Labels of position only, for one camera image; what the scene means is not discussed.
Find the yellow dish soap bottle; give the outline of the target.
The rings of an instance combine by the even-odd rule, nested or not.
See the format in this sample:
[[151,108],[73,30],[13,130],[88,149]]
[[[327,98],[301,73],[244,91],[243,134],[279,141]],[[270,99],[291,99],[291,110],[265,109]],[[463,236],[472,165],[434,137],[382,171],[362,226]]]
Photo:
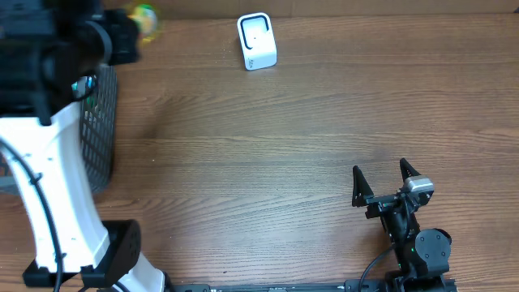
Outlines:
[[149,3],[141,2],[130,6],[127,12],[129,18],[137,24],[140,41],[143,44],[153,41],[159,28],[156,9]]

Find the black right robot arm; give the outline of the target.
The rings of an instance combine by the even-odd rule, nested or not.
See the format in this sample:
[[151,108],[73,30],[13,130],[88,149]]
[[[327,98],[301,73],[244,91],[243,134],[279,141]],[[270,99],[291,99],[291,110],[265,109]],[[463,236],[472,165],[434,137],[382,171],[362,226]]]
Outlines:
[[[442,229],[421,230],[415,213],[431,200],[435,187],[426,175],[420,174],[405,158],[399,161],[402,187],[390,195],[376,196],[359,166],[354,166],[352,205],[365,207],[366,218],[379,218],[390,246],[365,268],[359,279],[345,281],[346,291],[456,291],[449,271],[452,237]],[[384,278],[369,280],[371,269],[393,253],[398,269],[385,273]]]

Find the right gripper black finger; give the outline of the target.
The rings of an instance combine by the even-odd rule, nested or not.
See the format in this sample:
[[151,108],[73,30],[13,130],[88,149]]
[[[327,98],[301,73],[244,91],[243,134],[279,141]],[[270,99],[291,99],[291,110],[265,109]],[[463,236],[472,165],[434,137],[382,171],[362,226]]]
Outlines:
[[399,164],[403,181],[421,175],[405,158],[400,159]]
[[374,193],[370,188],[367,180],[365,179],[360,168],[355,165],[353,167],[353,194],[352,194],[352,205],[353,206],[366,206],[368,201],[374,198]]

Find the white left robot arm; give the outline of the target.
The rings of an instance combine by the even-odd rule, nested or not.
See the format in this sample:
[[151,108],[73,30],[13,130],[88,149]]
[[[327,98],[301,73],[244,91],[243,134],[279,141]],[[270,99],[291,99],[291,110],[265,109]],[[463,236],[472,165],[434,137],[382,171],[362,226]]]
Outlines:
[[137,221],[97,212],[81,148],[83,103],[101,67],[139,57],[140,28],[99,1],[1,4],[1,154],[24,203],[36,255],[30,288],[168,291],[166,273],[141,251]]

